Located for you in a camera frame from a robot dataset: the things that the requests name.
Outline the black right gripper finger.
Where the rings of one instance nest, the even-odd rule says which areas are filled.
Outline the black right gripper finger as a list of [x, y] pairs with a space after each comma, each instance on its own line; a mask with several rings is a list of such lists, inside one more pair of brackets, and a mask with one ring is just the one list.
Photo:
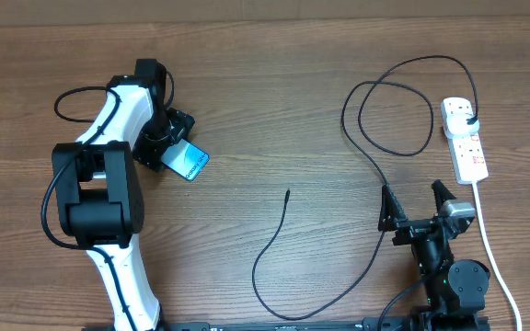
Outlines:
[[439, 214], [450, 214], [450, 200], [454, 200], [455, 195], [450, 192], [440, 179], [432, 183], [432, 191], [437, 212]]
[[407, 220], [407, 216], [395, 196], [395, 193], [387, 184], [381, 190], [381, 208], [377, 229], [380, 232], [396, 231], [398, 225]]

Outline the blue screen smartphone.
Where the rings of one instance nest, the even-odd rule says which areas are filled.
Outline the blue screen smartphone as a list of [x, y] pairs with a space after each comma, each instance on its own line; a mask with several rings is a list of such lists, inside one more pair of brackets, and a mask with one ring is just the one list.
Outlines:
[[210, 156], [186, 140], [170, 146], [160, 161], [188, 181], [193, 181], [210, 160]]

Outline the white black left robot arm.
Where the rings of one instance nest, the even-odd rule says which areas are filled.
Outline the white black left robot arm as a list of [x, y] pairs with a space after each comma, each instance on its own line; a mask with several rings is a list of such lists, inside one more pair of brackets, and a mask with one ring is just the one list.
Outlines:
[[161, 303], [140, 250], [144, 197], [136, 171], [167, 168], [194, 180], [209, 161], [190, 143], [195, 119], [173, 108], [174, 79], [156, 59], [139, 59], [132, 75], [115, 75], [101, 91], [106, 102], [88, 130], [52, 151], [53, 178], [41, 205], [57, 201], [74, 250], [96, 264], [114, 313], [113, 330], [165, 330]]

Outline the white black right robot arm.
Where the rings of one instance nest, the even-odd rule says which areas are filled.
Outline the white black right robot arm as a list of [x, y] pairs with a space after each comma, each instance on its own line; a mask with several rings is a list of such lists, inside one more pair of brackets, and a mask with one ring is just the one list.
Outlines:
[[[410, 220], [393, 190], [382, 187], [378, 230], [392, 232], [395, 246], [408, 245], [421, 278], [392, 299], [371, 327], [373, 330], [488, 330], [485, 308], [490, 270], [474, 259], [456, 260], [450, 242], [466, 232], [476, 209], [457, 199], [439, 180], [432, 183], [436, 213], [428, 219]], [[404, 317], [389, 318], [391, 308], [422, 286], [427, 304]]]

